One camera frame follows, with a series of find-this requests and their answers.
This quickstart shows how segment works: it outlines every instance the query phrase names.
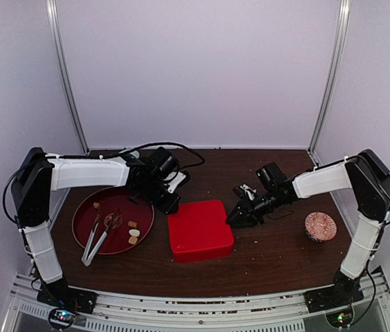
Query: vertical metal post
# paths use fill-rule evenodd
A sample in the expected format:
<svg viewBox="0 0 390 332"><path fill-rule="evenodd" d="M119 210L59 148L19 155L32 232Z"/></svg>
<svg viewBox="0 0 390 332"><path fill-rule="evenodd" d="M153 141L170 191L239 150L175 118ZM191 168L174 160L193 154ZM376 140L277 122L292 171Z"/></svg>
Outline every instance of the vertical metal post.
<svg viewBox="0 0 390 332"><path fill-rule="evenodd" d="M68 108L71 113L72 122L75 131L78 135L78 139L80 140L82 150L85 154L87 154L89 152L89 146L87 145L86 138L84 137L83 127L80 122L80 117L78 116L77 105L75 104L75 99L73 97L71 81L69 80L68 69L66 66L66 58L64 56L62 36L60 34L57 15L57 2L56 0L46 0L46 5L48 8L50 28L52 30L52 35L55 42L55 50L57 51L57 59L60 74L62 76L64 95L66 96L66 101L68 103Z"/></svg>
<svg viewBox="0 0 390 332"><path fill-rule="evenodd" d="M337 70L340 65L342 51L344 50L344 44L346 42L347 26L349 24L349 12L350 12L351 0L341 0L340 15L338 17L338 24L336 28L335 43L333 45L333 54L331 58L331 66L328 70L328 77L324 95L321 101L321 107L319 109L319 115L315 129L313 131L312 140L308 148L309 153L313 156L319 136L322 132L324 120L326 119L327 111L331 103L333 89L335 87Z"/></svg>

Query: robotic arm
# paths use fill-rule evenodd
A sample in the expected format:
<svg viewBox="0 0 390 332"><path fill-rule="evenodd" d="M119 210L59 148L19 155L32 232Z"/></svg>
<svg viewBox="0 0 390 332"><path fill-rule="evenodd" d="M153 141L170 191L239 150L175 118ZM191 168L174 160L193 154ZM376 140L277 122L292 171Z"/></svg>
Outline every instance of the robotic arm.
<svg viewBox="0 0 390 332"><path fill-rule="evenodd" d="M141 194L158 210L171 214L178 211L180 197L176 188L189 180L187 172L178 171L178 160L163 147L143 158L133 154L113 158L60 156L34 147L20 170L11 191L19 231L42 281L38 300L65 308L72 302L69 308L76 305L87 313L93 310L95 294L68 287L50 237L50 191L93 185L127 186L133 197Z"/></svg>
<svg viewBox="0 0 390 332"><path fill-rule="evenodd" d="M348 304L362 296L360 278L379 242L390 211L390 171L370 149L339 162L316 167L288 179L276 163L257 170L267 193L257 195L247 185L234 188L241 198L227 218L232 227L263 223L263 216L279 206L298 199L340 189L352 189L358 203L359 221L334 286L306 293L309 311L320 311Z"/></svg>

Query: red box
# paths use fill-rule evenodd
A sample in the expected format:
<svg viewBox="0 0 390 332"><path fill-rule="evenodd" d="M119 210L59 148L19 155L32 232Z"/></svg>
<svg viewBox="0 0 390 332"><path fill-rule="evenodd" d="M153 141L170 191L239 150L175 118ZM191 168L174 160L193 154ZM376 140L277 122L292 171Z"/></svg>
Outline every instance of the red box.
<svg viewBox="0 0 390 332"><path fill-rule="evenodd" d="M170 246L178 263L228 256L234 245L221 201L181 204L167 217Z"/></svg>

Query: white wall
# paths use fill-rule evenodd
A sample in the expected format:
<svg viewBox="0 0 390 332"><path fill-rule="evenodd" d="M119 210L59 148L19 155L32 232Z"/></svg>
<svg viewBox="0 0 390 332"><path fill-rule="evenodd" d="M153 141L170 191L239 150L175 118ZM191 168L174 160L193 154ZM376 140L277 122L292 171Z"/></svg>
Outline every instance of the white wall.
<svg viewBox="0 0 390 332"><path fill-rule="evenodd" d="M79 153L66 108L45 1L0 1L0 313L29 260L1 209L9 175L32 146ZM59 195L53 197L52 205Z"/></svg>
<svg viewBox="0 0 390 332"><path fill-rule="evenodd" d="M327 163L372 148L390 169L390 1L353 1L335 92L317 154ZM339 197L356 218L351 193ZM390 227L375 261L390 283Z"/></svg>
<svg viewBox="0 0 390 332"><path fill-rule="evenodd" d="M338 0L61 0L90 147L307 147Z"/></svg>

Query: metal frame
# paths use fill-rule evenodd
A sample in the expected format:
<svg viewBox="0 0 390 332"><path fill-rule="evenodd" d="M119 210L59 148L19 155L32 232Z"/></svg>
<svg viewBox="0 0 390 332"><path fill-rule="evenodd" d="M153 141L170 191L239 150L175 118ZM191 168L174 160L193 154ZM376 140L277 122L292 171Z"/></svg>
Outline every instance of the metal frame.
<svg viewBox="0 0 390 332"><path fill-rule="evenodd" d="M341 0L340 15L338 17L338 24L336 27L335 43L333 45L333 54L331 58L331 66L328 71L326 88L321 101L321 107L319 108L319 114L317 124L313 131L312 140L309 145L309 152L313 156L317 147L319 137L322 132L324 120L328 112L328 108L331 103L333 89L335 87L336 75L338 67L340 66L340 60L342 52L344 50L344 44L346 42L347 26L349 24L351 0Z"/></svg>
<svg viewBox="0 0 390 332"><path fill-rule="evenodd" d="M374 274L373 278L390 332L389 287L382 273ZM37 291L30 286L32 280L33 277L17 275L2 332L13 331L19 313L46 319L51 307L37 302ZM370 302L373 294L370 279L362 278L360 285L365 298L357 304ZM39 282L35 282L34 287L38 288ZM95 332L261 332L283 331L282 326L295 326L295 329L286 327L284 330L301 332L304 319L325 314L308 313L305 291L211 298L145 297L96 291L94 314L80 314L74 327Z"/></svg>
<svg viewBox="0 0 390 332"><path fill-rule="evenodd" d="M64 56L62 36L60 33L58 22L57 1L46 0L46 5L48 8L49 24L55 42L55 50L57 52L59 71L62 76L64 95L66 96L66 101L68 103L69 112L71 113L73 126L75 128L75 132L78 135L81 148L83 150L83 153L87 154L89 153L89 146L87 145L86 137L84 137L82 123L80 122L80 117L78 116L77 105L73 97L71 81L69 79L68 69L66 66L66 58Z"/></svg>

